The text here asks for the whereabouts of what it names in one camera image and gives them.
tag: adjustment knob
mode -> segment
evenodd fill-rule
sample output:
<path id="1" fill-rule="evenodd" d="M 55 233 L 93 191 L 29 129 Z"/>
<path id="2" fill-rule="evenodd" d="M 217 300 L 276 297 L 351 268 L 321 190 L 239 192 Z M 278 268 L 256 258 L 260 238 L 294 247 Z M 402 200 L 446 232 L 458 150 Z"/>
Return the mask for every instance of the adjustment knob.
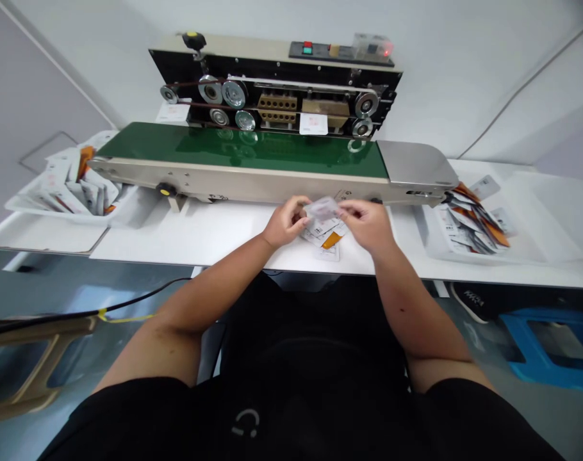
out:
<path id="1" fill-rule="evenodd" d="M 155 189 L 166 197 L 176 197 L 177 194 L 176 188 L 167 182 L 160 182 Z"/>
<path id="2" fill-rule="evenodd" d="M 183 34 L 183 41 L 187 48 L 194 49 L 198 53 L 206 46 L 206 39 L 204 35 L 198 32 L 187 32 Z"/>

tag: band sealer machine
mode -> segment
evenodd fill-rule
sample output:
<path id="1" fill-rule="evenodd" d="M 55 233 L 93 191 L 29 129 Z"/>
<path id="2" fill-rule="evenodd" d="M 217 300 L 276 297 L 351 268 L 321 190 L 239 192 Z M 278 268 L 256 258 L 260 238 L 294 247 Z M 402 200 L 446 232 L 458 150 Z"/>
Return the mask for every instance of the band sealer machine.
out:
<path id="1" fill-rule="evenodd" d="M 129 124 L 89 162 L 112 181 L 203 202 L 303 194 L 430 206 L 458 185 L 438 149 L 371 140 L 402 74 L 384 37 L 343 47 L 187 33 L 150 52 L 162 97 L 190 104 L 187 126 Z M 302 112 L 327 115 L 328 134 L 300 135 Z"/>

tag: black shirt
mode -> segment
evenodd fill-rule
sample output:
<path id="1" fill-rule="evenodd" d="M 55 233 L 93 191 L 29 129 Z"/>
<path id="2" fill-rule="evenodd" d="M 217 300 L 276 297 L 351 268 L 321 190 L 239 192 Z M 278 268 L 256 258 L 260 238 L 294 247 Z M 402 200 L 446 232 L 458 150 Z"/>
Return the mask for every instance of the black shirt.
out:
<path id="1" fill-rule="evenodd" d="M 448 379 L 407 388 L 381 356 L 286 339 L 194 388 L 173 378 L 87 398 L 41 460 L 562 459 L 500 396 Z"/>

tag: wire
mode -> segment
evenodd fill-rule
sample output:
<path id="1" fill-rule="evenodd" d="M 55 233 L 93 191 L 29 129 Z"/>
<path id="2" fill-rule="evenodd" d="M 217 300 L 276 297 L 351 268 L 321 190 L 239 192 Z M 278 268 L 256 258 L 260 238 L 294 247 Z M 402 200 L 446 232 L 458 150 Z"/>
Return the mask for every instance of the wire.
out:
<path id="1" fill-rule="evenodd" d="M 492 128 L 492 125 L 495 124 L 495 122 L 501 117 L 501 115 L 503 114 L 503 112 L 505 112 L 505 110 L 509 107 L 509 105 L 511 104 L 511 102 L 520 94 L 522 93 L 522 90 L 524 90 L 531 82 L 533 82 L 533 80 L 535 80 L 535 78 L 537 78 L 540 73 L 542 73 L 544 70 L 546 70 L 546 68 L 552 64 L 556 58 L 558 58 L 567 48 L 569 48 L 571 45 L 573 45 L 573 43 L 582 36 L 583 34 L 583 28 L 582 30 L 580 30 L 569 42 L 567 42 L 565 44 L 564 47 L 562 47 L 561 49 L 558 50 L 558 52 L 552 56 L 548 62 L 546 62 L 543 66 L 541 66 L 539 68 L 539 70 L 537 72 L 535 72 L 525 83 L 524 85 L 522 85 L 519 89 L 517 89 L 517 91 L 512 95 L 511 98 L 509 98 L 509 100 L 507 101 L 507 103 L 505 104 L 505 106 L 503 106 L 503 108 L 498 112 L 497 116 L 495 118 L 492 119 L 492 122 L 490 122 L 490 125 L 488 125 L 486 127 L 486 129 L 482 132 L 482 134 L 479 135 L 479 137 L 473 141 L 473 143 L 467 147 L 464 152 L 462 154 L 460 154 L 458 157 L 456 157 L 456 159 L 460 159 L 463 155 L 465 155 L 469 150 L 471 150 L 473 148 L 473 146 L 475 146 L 475 144 L 477 144 L 479 142 L 479 140 L 481 138 L 484 137 L 484 135 L 488 132 L 488 130 L 490 130 Z"/>
<path id="2" fill-rule="evenodd" d="M 125 302 L 122 302 L 119 304 L 115 304 L 115 305 L 112 305 L 110 307 L 105 307 L 103 309 L 97 309 L 96 311 L 73 312 L 72 314 L 57 314 L 57 315 L 50 315 L 50 316 L 44 316 L 44 317 L 37 317 L 37 318 L 33 318 L 33 319 L 28 319 L 28 320 L 16 320 L 16 321 L 13 321 L 13 322 L 5 324 L 5 325 L 0 325 L 0 334 L 11 332 L 14 330 L 18 330 L 20 328 L 33 327 L 35 325 L 42 325 L 43 323 L 49 323 L 49 322 L 54 322 L 54 321 L 58 321 L 58 320 L 69 320 L 69 319 L 91 317 L 91 316 L 98 316 L 102 320 L 110 322 L 110 323 L 121 323 L 123 321 L 142 319 L 142 317 L 139 317 L 139 318 L 134 318 L 134 319 L 108 320 L 105 318 L 104 314 L 106 312 L 116 311 L 117 309 L 120 309 L 121 307 L 125 307 L 125 306 L 128 306 L 130 304 L 140 302 L 142 300 L 145 300 L 146 298 L 150 298 L 152 295 L 156 295 L 160 291 L 163 291 L 164 289 L 168 288 L 173 283 L 180 282 L 181 280 L 191 280 L 191 277 L 183 277 L 181 279 L 170 280 L 166 284 L 160 286 L 158 289 L 155 289 L 155 290 L 151 291 L 150 293 L 146 293 L 145 295 L 142 295 L 139 298 L 134 298 L 132 300 L 125 301 Z"/>

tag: gray floor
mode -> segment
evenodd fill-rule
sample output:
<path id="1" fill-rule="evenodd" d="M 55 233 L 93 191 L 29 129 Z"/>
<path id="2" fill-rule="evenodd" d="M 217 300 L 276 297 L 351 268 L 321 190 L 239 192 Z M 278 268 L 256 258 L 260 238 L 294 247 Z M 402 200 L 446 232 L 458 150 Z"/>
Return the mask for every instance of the gray floor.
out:
<path id="1" fill-rule="evenodd" d="M 32 273 L 1 271 L 12 257 L 0 252 L 0 318 L 41 312 L 98 309 L 144 294 L 164 282 L 188 277 L 181 266 L 107 263 L 77 256 L 34 255 Z M 318 291 L 335 276 L 281 273 L 274 280 L 284 289 Z M 174 287 L 116 316 L 153 312 Z M 497 344 L 495 325 L 480 325 L 453 300 L 439 300 L 468 341 L 476 361 L 499 393 L 567 460 L 583 460 L 583 392 L 518 380 L 509 370 Z M 40 412 L 0 422 L 0 460 L 37 458 L 62 427 L 76 405 L 86 398 L 109 368 L 139 323 L 100 324 L 85 344 L 60 397 Z"/>

